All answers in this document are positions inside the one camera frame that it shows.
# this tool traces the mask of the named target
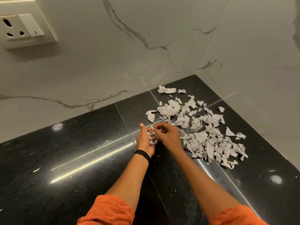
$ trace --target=black wristband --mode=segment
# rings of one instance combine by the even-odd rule
[[[150,163],[150,156],[143,150],[136,150],[134,154],[142,155],[145,159],[148,160],[148,163]]]

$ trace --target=black granite countertop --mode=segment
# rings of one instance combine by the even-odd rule
[[[221,132],[228,126],[247,136],[239,143],[249,158],[238,160],[233,170],[194,160],[197,165],[270,225],[300,224],[300,172],[196,75],[166,87],[186,89],[186,94],[173,94],[182,102],[190,94],[215,113],[224,107]],[[136,150],[139,123],[151,125],[146,111],[167,97],[153,89],[0,144],[1,224],[76,224],[125,169]],[[187,178],[161,142],[134,224],[208,224]]]

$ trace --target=pile of paper scraps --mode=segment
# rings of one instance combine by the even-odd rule
[[[164,86],[159,86],[159,93],[175,93],[176,88],[165,88]],[[178,93],[186,93],[186,90],[178,90]],[[206,160],[209,164],[212,160],[216,160],[222,166],[226,166],[230,169],[233,169],[238,162],[236,160],[229,161],[229,156],[237,157],[238,154],[241,155],[240,160],[243,161],[244,158],[248,158],[248,155],[245,153],[245,147],[243,144],[235,144],[231,141],[229,136],[236,136],[236,140],[241,138],[245,139],[246,136],[242,133],[234,134],[228,127],[226,127],[225,137],[219,131],[217,126],[220,124],[225,124],[223,115],[214,114],[212,110],[208,109],[207,104],[204,101],[196,101],[195,97],[188,95],[190,100],[184,105],[182,104],[180,98],[175,97],[175,100],[170,99],[168,103],[163,105],[162,102],[159,103],[157,110],[149,110],[146,115],[148,115],[149,121],[152,123],[155,119],[155,112],[159,112],[161,116],[159,120],[164,120],[167,123],[171,123],[171,117],[177,116],[177,120],[173,123],[174,126],[180,126],[185,129],[190,126],[190,134],[185,133],[182,129],[180,132],[180,139],[183,140],[185,148],[192,153],[193,158],[201,158],[202,161]],[[204,109],[207,114],[194,115]],[[221,113],[224,112],[223,107],[218,107]],[[150,138],[150,145],[156,144],[157,140],[151,140],[151,134],[148,133]]]

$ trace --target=white marble backsplash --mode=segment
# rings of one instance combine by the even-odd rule
[[[300,168],[297,0],[36,2],[58,42],[0,49],[0,142],[197,74]]]

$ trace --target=forearm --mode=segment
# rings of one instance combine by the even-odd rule
[[[200,169],[183,151],[181,146],[176,150],[172,150],[171,153],[186,174],[197,200],[208,218],[212,218],[219,212],[239,204],[234,197]]]
[[[148,161],[142,155],[135,154],[122,175],[106,194],[123,199],[135,212],[147,168]]]

